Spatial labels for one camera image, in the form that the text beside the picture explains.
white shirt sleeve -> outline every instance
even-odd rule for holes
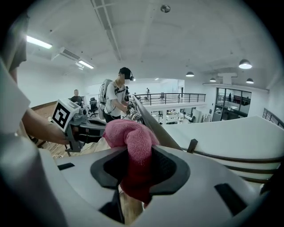
[[[117,96],[114,92],[114,86],[112,84],[109,84],[106,89],[106,96],[109,100],[117,99]]]

backpack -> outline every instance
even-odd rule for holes
[[[106,98],[107,87],[111,82],[112,80],[105,79],[99,89],[99,118],[101,118],[102,120],[105,119],[103,112],[104,112],[105,105],[107,102],[107,98]]]

air conditioner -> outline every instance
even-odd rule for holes
[[[69,66],[74,65],[80,59],[79,56],[67,50],[65,47],[59,49],[51,56],[51,61],[59,66]]]

ceiling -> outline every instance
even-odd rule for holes
[[[171,11],[161,12],[162,4]],[[28,15],[28,34],[53,44],[49,50],[28,44],[28,59],[66,72],[75,63],[51,61],[61,47],[95,67],[78,70],[89,76],[110,65],[128,65],[138,78],[189,79],[193,71],[201,82],[234,72],[233,84],[252,78],[252,86],[265,89],[282,72],[273,40],[239,0],[40,0]],[[244,58],[252,69],[238,68]],[[138,73],[144,69],[146,75]]]

red cloth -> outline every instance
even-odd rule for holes
[[[142,124],[118,119],[107,123],[103,137],[111,148],[127,145],[128,171],[120,186],[129,196],[149,203],[149,188],[154,184],[151,146],[159,145],[155,135]]]

